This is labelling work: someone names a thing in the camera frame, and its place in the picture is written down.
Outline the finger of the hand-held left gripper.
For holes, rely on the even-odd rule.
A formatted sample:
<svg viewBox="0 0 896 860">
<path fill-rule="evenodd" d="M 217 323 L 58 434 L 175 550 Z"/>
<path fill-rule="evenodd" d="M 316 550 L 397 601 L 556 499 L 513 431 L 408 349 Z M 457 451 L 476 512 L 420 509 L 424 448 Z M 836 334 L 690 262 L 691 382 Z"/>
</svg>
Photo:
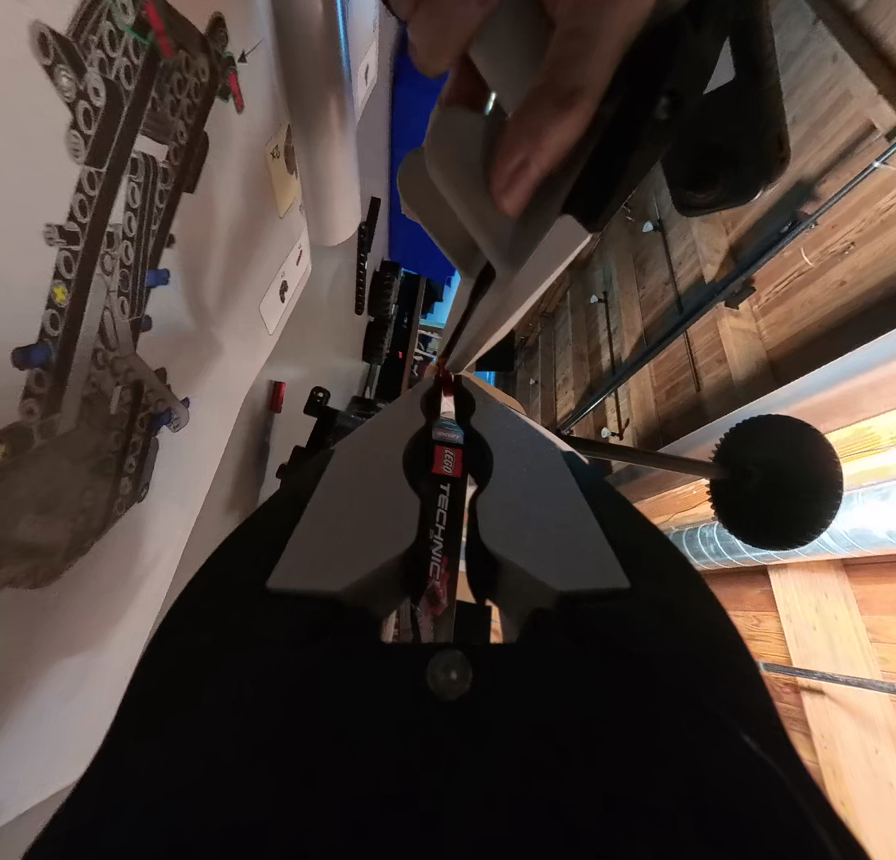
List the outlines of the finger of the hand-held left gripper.
<svg viewBox="0 0 896 860">
<path fill-rule="evenodd" d="M 487 265 L 451 332 L 446 347 L 447 371 L 469 369 L 514 330 L 591 239 L 592 234 L 564 215 L 516 269 Z"/>
<path fill-rule="evenodd" d="M 443 342 L 440 354 L 440 367 L 449 368 L 452 355 L 458 347 L 464 332 L 469 327 L 469 322 L 476 313 L 492 286 L 492 264 L 486 263 L 476 275 L 476 280 L 470 289 L 465 306 L 451 335 Z"/>
</svg>

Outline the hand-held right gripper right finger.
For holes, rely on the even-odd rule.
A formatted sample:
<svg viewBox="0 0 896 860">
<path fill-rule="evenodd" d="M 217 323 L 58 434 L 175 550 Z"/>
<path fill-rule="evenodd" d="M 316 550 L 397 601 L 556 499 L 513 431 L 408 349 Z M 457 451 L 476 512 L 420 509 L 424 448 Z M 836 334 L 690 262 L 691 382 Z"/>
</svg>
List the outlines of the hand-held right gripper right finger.
<svg viewBox="0 0 896 860">
<path fill-rule="evenodd" d="M 468 583 L 498 609 L 503 641 L 515 642 L 534 612 L 627 592 L 630 580 L 570 465 L 580 457 L 477 378 L 456 379 L 455 411 L 475 485 Z"/>
</svg>

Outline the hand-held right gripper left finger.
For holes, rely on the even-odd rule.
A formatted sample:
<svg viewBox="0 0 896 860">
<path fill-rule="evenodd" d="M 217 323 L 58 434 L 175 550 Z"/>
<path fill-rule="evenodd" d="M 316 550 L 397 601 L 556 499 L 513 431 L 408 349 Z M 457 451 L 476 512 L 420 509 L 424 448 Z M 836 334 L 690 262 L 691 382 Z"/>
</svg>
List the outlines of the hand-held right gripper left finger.
<svg viewBox="0 0 896 860">
<path fill-rule="evenodd" d="M 411 392 L 423 395 L 432 383 L 429 378 Z M 420 501 L 336 505 L 330 500 L 310 495 L 268 587 L 335 599 L 383 620 L 412 595 L 409 554 L 420 527 Z"/>
</svg>

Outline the person's left hand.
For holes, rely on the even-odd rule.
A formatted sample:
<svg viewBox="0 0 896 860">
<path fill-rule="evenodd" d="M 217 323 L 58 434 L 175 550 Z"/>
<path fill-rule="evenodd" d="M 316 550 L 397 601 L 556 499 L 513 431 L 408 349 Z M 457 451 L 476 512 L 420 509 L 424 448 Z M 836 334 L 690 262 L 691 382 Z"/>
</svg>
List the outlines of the person's left hand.
<svg viewBox="0 0 896 860">
<path fill-rule="evenodd" d="M 428 77 L 448 74 L 440 101 L 481 108 L 490 90 L 468 49 L 501 0 L 384 0 L 407 29 L 409 50 Z M 614 72 L 660 0 L 541 0 L 553 36 L 532 89 L 510 114 L 495 152 L 490 192 L 517 217 L 573 149 Z"/>
</svg>

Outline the black toy beam with holes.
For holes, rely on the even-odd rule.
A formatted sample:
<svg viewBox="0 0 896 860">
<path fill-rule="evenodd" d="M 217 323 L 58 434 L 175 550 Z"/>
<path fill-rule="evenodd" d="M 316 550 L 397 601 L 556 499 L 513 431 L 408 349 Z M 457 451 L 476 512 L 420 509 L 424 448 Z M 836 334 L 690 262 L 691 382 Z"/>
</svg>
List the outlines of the black toy beam with holes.
<svg viewBox="0 0 896 860">
<path fill-rule="evenodd" d="M 357 229 L 354 313 L 358 316 L 363 316 L 366 309 L 367 262 L 375 239 L 381 205 L 382 199 L 375 195 L 372 196 L 366 215 Z"/>
</svg>

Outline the blue box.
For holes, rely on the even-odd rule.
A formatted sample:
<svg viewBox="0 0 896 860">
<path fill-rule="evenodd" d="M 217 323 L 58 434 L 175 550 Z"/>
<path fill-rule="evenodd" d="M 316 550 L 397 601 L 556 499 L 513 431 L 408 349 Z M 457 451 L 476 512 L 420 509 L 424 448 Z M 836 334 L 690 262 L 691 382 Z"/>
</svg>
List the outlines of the blue box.
<svg viewBox="0 0 896 860">
<path fill-rule="evenodd" d="M 401 27 L 392 70 L 388 257 L 436 284 L 447 282 L 454 266 L 419 222 L 420 214 L 430 221 L 437 201 L 422 148 L 446 80 L 418 70 L 409 53 L 407 29 Z"/>
</svg>

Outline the black knurled knob on rod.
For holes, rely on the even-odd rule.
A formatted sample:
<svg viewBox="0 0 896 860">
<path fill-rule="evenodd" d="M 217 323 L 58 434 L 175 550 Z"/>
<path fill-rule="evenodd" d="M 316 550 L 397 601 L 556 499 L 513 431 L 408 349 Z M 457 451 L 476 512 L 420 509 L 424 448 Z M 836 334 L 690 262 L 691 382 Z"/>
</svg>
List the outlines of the black knurled knob on rod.
<svg viewBox="0 0 896 860">
<path fill-rule="evenodd" d="M 715 518 L 733 537 L 766 551 L 799 549 L 832 524 L 844 496 L 840 459 L 826 436 L 783 415 L 747 418 L 717 442 L 711 459 L 567 436 L 588 460 L 690 475 L 708 485 Z"/>
</svg>

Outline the toy building instruction booklet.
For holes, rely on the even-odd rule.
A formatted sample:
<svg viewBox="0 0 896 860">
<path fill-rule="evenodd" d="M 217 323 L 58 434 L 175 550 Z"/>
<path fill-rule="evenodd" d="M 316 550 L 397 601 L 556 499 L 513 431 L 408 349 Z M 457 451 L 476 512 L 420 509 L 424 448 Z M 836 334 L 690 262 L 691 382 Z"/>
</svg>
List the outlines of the toy building instruction booklet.
<svg viewBox="0 0 896 860">
<path fill-rule="evenodd" d="M 2 858 L 83 776 L 271 354 L 347 362 L 379 0 L 2 2 Z"/>
</svg>

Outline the black ceiling light rail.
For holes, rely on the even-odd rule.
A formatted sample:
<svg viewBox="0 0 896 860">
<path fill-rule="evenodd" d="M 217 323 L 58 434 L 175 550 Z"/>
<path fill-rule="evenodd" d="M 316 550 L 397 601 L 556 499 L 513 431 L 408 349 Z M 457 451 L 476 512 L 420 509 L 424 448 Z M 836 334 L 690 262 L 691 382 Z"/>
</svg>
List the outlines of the black ceiling light rail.
<svg viewBox="0 0 896 860">
<path fill-rule="evenodd" d="M 748 253 L 744 261 L 735 262 L 731 272 L 704 285 L 697 296 L 698 301 L 695 305 L 685 307 L 685 310 L 679 313 L 660 332 L 656 339 L 648 342 L 642 350 L 638 350 L 621 368 L 588 393 L 578 406 L 559 420 L 556 431 L 560 434 L 570 433 L 604 399 L 615 394 L 622 385 L 627 384 L 635 374 L 644 370 L 650 362 L 656 359 L 672 343 L 683 336 L 689 328 L 700 322 L 703 317 L 711 313 L 717 306 L 723 305 L 729 309 L 736 309 L 741 306 L 750 296 L 750 293 L 747 291 L 747 282 L 763 266 L 782 253 L 805 232 L 814 228 L 825 214 L 843 201 L 860 184 L 875 173 L 883 170 L 886 164 L 893 159 L 894 154 L 895 143 L 892 141 L 881 154 L 873 158 L 817 210 L 808 214 L 801 211 L 801 209 L 795 208 L 792 215 L 778 229 L 772 232 L 777 237 L 774 241 L 759 242 L 758 247 L 761 250 L 759 254 Z"/>
</svg>

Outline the silver ventilation duct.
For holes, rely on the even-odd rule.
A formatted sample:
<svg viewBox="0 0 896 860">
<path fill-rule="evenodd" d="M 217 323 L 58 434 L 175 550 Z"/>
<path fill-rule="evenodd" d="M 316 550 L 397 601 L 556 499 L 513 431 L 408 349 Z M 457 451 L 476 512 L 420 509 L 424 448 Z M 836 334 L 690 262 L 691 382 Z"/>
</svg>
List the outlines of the silver ventilation duct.
<svg viewBox="0 0 896 860">
<path fill-rule="evenodd" d="M 785 563 L 863 561 L 895 554 L 895 482 L 848 491 L 832 524 L 797 549 L 763 550 L 735 538 L 716 521 L 666 533 L 692 566 L 705 572 Z"/>
</svg>

